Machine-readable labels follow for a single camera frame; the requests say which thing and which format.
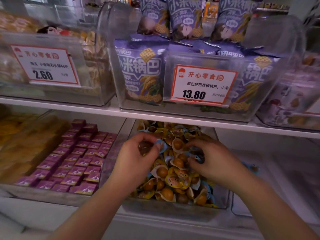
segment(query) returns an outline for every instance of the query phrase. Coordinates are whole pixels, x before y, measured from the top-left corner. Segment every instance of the purple box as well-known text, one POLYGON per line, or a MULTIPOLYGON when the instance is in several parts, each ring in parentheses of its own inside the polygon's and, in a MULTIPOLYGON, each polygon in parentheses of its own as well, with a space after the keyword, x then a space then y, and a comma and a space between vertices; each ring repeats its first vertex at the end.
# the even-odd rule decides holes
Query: purple box
POLYGON ((66 161, 64 160, 59 168, 70 170, 75 165, 74 161, 66 161))
POLYGON ((98 157, 105 158, 106 155, 108 155, 108 151, 99 149, 94 154, 97 155, 98 157))
POLYGON ((53 162, 53 161, 43 161, 42 163, 40 163, 37 168, 39 169, 44 169, 44 170, 51 170, 56 168, 58 165, 57 162, 53 162))
POLYGON ((90 145, 90 143, 91 143, 90 141, 81 140, 76 144, 76 146, 82 147, 82 148, 87 148, 88 145, 90 145))
POLYGON ((80 155, 82 156, 86 152, 86 148, 76 147, 71 154, 80 155))
POLYGON ((78 133, 67 131, 61 137, 63 140, 66 140, 66 141, 76 141, 77 136, 78 136, 78 133))
POLYGON ((96 152, 97 150, 95 150, 95 149, 88 149, 87 151, 86 151, 86 153, 85 153, 85 155, 86 156, 95 156, 95 152, 96 152))
POLYGON ((71 122, 71 125, 73 128, 82 128, 86 125, 86 120, 81 120, 81 119, 74 119, 72 122, 71 122))
POLYGON ((93 137, 92 133, 85 132, 80 134, 79 139, 83 141, 91 141, 92 137, 93 137))
POLYGON ((36 186, 37 189, 50 190, 55 185, 52 181, 41 180, 36 186))
POLYGON ((65 161, 76 162, 76 161, 78 161, 79 157, 80 157, 80 155, 70 154, 66 157, 65 161))
POLYGON ((86 181, 98 183, 100 180, 100 173, 99 172, 92 172, 85 178, 86 181))
POLYGON ((83 173, 85 172, 85 170, 86 170, 86 168, 84 168, 84 167, 74 166, 70 169, 70 171, 68 172, 68 175, 82 176, 83 173))
POLYGON ((75 193, 82 194, 82 195, 92 195, 96 190, 96 188, 97 188, 96 184, 86 183, 78 186, 75 193))
POLYGON ((58 192, 68 192, 69 189, 70 189, 69 185, 56 184, 52 187, 51 190, 58 191, 58 192))
POLYGON ((101 171, 101 167, 88 166, 84 174, 99 173, 100 171, 101 171))
POLYGON ((74 193, 78 190, 78 187, 79 187, 79 186, 73 186, 73 187, 70 187, 70 189, 69 189, 69 193, 74 194, 74 193))
POLYGON ((95 136, 92 141, 102 143, 106 137, 105 136, 95 136))
POLYGON ((79 160, 75 163, 75 166, 87 167, 89 166, 91 159, 88 158, 79 158, 79 160))
POLYGON ((106 138, 110 138, 110 139, 112 139, 112 141, 115 141, 115 139, 117 138, 117 136, 118 136, 118 134, 116 134, 116 133, 108 133, 108 134, 106 135, 106 138))
POLYGON ((104 163, 104 159, 96 157, 91 160, 90 165, 101 167, 103 165, 103 163, 104 163))
POLYGON ((38 181, 37 177, 21 177, 14 184, 23 187, 33 187, 38 183, 38 181))
POLYGON ((69 169, 58 168, 53 174, 52 177, 64 178, 68 174, 69 169))
POLYGON ((70 186, 76 186, 80 181, 80 176, 75 175, 67 175, 61 184, 70 185, 70 186))
POLYGON ((103 140, 103 142, 102 142, 102 143, 104 143, 104 144, 108 144, 108 145, 112 145, 112 144, 113 144, 113 142, 114 142, 114 140, 113 140, 113 139, 105 138, 105 139, 103 140))
POLYGON ((59 154, 59 155, 66 155, 66 154, 70 153, 70 149, 59 146, 56 149, 54 149, 53 153, 56 153, 56 154, 59 154))
POLYGON ((72 148, 74 146, 74 141, 64 140, 60 143, 60 147, 72 148))
POLYGON ((99 147, 99 150, 109 151, 110 148, 111 148, 111 145, 102 143, 101 146, 99 147))
POLYGON ((97 124, 86 124, 82 129, 83 129, 83 131, 89 132, 89 133, 97 133, 98 132, 97 124))
POLYGON ((47 156, 45 158, 44 161, 51 161, 51 162, 54 162, 54 163, 59 163, 63 160, 64 158, 64 155, 59 155, 59 154, 56 154, 56 153, 51 153, 49 156, 47 156))
POLYGON ((49 170, 44 170, 44 169, 36 169, 33 174, 31 174, 31 177, 36 177, 41 180, 46 180, 50 178, 51 176, 51 171, 49 170))
POLYGON ((63 180, 64 177, 54 177, 54 176, 51 176, 51 177, 48 179, 48 181, 52 181, 52 182, 54 182, 55 184, 59 184, 59 183, 62 182, 62 180, 63 180))
POLYGON ((100 146, 101 146, 101 143, 91 142, 90 145, 88 145, 88 148, 98 150, 100 146))
POLYGON ((97 136, 103 136, 106 137, 108 135, 108 132, 104 132, 104 131, 98 131, 97 136))
POLYGON ((68 132, 74 132, 74 133, 77 133, 79 134, 81 131, 81 128, 75 128, 75 127, 72 127, 71 129, 68 130, 68 132))

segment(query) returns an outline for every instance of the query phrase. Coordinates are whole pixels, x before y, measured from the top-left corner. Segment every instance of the price tag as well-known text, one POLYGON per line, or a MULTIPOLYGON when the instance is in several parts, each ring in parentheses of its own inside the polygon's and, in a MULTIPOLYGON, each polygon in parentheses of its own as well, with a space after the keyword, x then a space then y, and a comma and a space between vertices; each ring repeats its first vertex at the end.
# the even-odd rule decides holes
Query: price tag
POLYGON ((176 65, 171 101, 221 106, 238 72, 190 65, 176 65))
POLYGON ((318 98, 318 100, 315 101, 314 104, 311 105, 310 108, 308 108, 306 112, 309 114, 320 115, 320 98, 318 98))
POLYGON ((81 87, 72 58, 64 48, 11 45, 30 84, 81 87))

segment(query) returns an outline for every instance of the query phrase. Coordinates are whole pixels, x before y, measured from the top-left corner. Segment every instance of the white shelf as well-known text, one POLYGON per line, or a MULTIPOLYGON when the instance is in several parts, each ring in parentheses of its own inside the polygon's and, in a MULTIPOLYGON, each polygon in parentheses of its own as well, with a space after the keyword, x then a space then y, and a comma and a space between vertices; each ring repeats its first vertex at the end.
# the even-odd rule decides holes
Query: white shelf
POLYGON ((216 119, 198 118, 198 117, 192 117, 192 116, 172 115, 172 114, 164 114, 164 113, 151 113, 151 112, 134 111, 134 110, 122 110, 122 109, 119 109, 118 107, 118 102, 116 97, 114 97, 111 100, 110 106, 106 105, 102 107, 81 105, 81 104, 58 103, 58 102, 51 102, 51 101, 39 101, 39 100, 32 100, 32 99, 10 98, 10 97, 4 97, 4 96, 0 96, 0 103, 44 108, 44 109, 65 110, 70 112, 80 112, 80 113, 134 118, 134 119, 156 120, 156 121, 165 121, 165 122, 171 122, 171 123, 181 123, 181 124, 187 124, 187 125, 198 125, 198 126, 233 129, 233 130, 240 130, 240 131, 250 131, 250 132, 269 133, 269 134, 276 134, 276 135, 320 139, 319 132, 267 127, 267 126, 264 126, 260 122, 260 120, 256 117, 254 117, 253 120, 250 121, 249 123, 243 123, 243 122, 232 122, 232 121, 223 121, 223 120, 216 120, 216 119))

